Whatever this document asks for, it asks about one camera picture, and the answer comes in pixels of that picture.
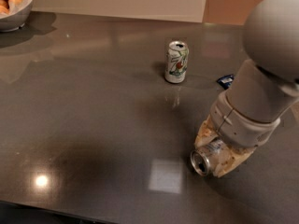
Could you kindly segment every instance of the tabletop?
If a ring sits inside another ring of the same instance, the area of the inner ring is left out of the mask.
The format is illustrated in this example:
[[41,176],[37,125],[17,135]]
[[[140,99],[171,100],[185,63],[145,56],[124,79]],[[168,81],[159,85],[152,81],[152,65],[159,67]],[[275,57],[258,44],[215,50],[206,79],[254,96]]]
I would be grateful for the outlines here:
[[[164,79],[169,42],[186,79]],[[201,177],[197,131],[247,59],[242,26],[32,12],[0,34],[0,200],[113,223],[296,223],[291,110],[223,178]]]

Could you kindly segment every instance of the can top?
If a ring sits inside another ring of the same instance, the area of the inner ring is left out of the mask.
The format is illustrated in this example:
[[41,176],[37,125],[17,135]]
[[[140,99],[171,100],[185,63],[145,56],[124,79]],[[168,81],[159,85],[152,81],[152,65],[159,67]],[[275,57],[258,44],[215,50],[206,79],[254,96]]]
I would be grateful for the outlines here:
[[176,51],[183,51],[186,50],[188,46],[182,41],[173,41],[169,44],[169,48]]

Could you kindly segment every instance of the bowl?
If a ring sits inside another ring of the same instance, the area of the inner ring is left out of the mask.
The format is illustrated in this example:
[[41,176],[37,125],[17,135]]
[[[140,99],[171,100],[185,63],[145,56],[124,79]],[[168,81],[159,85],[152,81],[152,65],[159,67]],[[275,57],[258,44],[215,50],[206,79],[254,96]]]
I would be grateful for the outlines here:
[[11,14],[8,16],[5,16],[0,19],[0,32],[10,32],[18,30],[19,28],[23,27],[25,24],[32,6],[33,1],[31,0],[26,7],[22,8],[15,14]]

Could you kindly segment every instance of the white soda can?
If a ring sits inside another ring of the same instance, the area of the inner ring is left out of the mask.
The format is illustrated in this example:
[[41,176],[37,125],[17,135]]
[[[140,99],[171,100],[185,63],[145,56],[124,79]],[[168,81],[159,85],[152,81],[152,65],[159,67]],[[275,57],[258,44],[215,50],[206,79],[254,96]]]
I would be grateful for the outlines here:
[[188,46],[182,41],[173,41],[167,51],[165,79],[171,83],[180,83],[185,79],[188,61]]

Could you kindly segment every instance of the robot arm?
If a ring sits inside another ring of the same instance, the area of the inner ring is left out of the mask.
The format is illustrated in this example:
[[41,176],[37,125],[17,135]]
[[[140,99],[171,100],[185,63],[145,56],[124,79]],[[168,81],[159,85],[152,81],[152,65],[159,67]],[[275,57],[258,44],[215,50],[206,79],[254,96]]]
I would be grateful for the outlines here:
[[299,98],[299,0],[264,0],[244,26],[244,61],[202,124],[191,155],[200,175],[222,176],[265,144]]

